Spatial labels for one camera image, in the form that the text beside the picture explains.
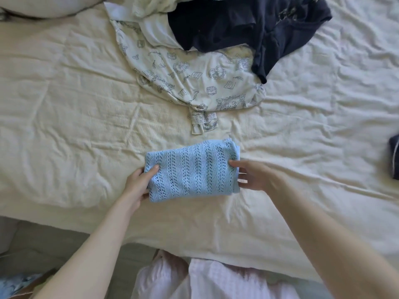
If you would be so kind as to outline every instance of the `left hand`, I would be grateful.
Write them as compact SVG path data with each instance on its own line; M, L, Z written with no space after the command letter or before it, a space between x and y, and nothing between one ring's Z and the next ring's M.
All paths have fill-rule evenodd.
M119 201L128 204L131 214L136 211L141 201L148 196L144 194L150 179L158 173L159 165L153 166L147 173L143 173L144 169L139 168L127 177L125 189Z

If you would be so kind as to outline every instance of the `finger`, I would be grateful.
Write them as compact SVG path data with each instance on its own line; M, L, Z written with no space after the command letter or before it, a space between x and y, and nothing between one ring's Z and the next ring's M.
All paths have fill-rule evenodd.
M246 161L235 161L235 160L229 160L229 165L235 168L245 168L246 167Z
M248 175L247 174L239 174L238 175L238 179L242 179L244 181L247 181L248 180Z
M238 182L238 185L240 186L240 188L249 189L248 183L241 183L241 182Z
M136 171L134 171L134 172L132 173L132 177L133 177L134 179L136 179L136 178L139 177L140 174L143 173L143 172L144 172L144 168L138 168Z
M157 174L159 171L159 165L153 166L150 170L144 173L142 176L146 181L150 181L150 179Z

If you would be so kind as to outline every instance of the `light blue knit sweater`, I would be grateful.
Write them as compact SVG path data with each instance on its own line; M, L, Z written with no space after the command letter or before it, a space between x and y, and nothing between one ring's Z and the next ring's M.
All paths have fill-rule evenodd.
M144 171L156 164L160 166L148 184L150 201L239 193L238 168L231 167L227 163L229 159L240 159L240 147L231 139L148 152Z

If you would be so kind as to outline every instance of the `floor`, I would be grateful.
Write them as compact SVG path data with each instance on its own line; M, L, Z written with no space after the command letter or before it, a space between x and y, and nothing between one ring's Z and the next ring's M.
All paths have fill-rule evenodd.
M7 253L0 256L0 276L21 272L42 273L61 267L82 245L88 235L20 221ZM107 299L130 299L137 272L148 265L155 249L141 244L123 245L109 286ZM292 283L301 299L332 299L317 282L268 272L268 281Z

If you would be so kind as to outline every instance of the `bed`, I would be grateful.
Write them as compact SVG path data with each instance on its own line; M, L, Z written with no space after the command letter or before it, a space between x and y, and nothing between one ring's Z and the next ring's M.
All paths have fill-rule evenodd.
M147 151L231 137L399 269L398 1L327 1L333 19L277 63L264 101L202 135L139 86L103 4L0 24L0 215L89 233ZM261 192L145 201L126 242L320 279Z

